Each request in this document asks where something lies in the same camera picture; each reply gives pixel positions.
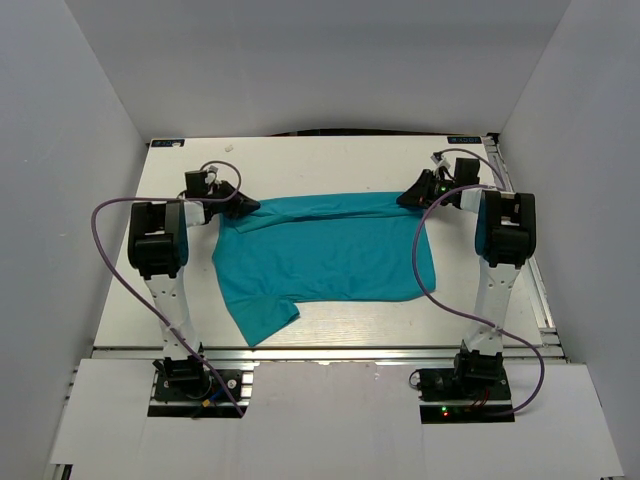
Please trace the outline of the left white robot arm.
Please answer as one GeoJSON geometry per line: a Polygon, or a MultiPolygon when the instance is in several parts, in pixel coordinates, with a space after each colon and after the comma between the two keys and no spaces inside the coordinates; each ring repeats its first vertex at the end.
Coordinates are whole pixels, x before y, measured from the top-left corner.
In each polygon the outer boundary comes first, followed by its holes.
{"type": "Polygon", "coordinates": [[[186,189],[172,200],[137,201],[131,206],[128,260],[151,293],[163,337],[167,372],[181,369],[177,387],[188,398],[199,399],[211,387],[211,374],[198,356],[201,341],[191,322],[184,285],[189,259],[188,229],[203,226],[216,215],[236,220],[260,209],[261,204],[229,182],[220,180],[217,168],[208,166],[185,173],[186,189]]]}

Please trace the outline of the teal t-shirt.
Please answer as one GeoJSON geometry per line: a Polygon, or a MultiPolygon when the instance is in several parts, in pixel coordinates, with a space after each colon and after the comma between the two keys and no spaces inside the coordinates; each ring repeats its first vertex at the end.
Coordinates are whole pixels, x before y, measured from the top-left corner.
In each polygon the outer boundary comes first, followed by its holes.
{"type": "Polygon", "coordinates": [[[395,192],[264,200],[222,218],[212,254],[225,305],[250,346],[296,320],[309,302],[403,302],[436,288],[422,214],[395,192]]]}

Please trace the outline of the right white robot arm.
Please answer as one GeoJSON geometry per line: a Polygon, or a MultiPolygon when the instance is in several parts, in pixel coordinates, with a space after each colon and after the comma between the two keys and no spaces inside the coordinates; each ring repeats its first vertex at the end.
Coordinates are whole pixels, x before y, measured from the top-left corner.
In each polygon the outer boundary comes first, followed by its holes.
{"type": "Polygon", "coordinates": [[[473,315],[481,321],[462,340],[451,374],[453,390],[472,399],[502,371],[511,292],[537,243],[536,200],[531,193],[482,187],[479,173],[484,160],[473,153],[458,157],[453,172],[442,151],[434,153],[432,161],[435,167],[423,170],[396,203],[425,211],[452,205],[476,215],[474,249],[480,276],[473,315]]]}

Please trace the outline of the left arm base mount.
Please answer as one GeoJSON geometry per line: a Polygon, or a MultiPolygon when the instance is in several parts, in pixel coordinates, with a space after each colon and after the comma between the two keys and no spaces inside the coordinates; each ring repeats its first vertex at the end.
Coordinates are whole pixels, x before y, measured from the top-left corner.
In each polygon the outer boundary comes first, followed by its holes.
{"type": "Polygon", "coordinates": [[[215,375],[193,357],[157,359],[153,366],[150,418],[239,419],[247,410],[248,371],[219,369],[215,375]]]}

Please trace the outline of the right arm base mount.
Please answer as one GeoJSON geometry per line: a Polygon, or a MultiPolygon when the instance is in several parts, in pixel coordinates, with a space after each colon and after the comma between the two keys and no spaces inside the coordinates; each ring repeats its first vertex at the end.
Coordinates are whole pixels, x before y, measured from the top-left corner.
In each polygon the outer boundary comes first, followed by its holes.
{"type": "Polygon", "coordinates": [[[409,376],[424,425],[511,423],[512,397],[503,356],[461,351],[449,368],[421,368],[409,376]]]}

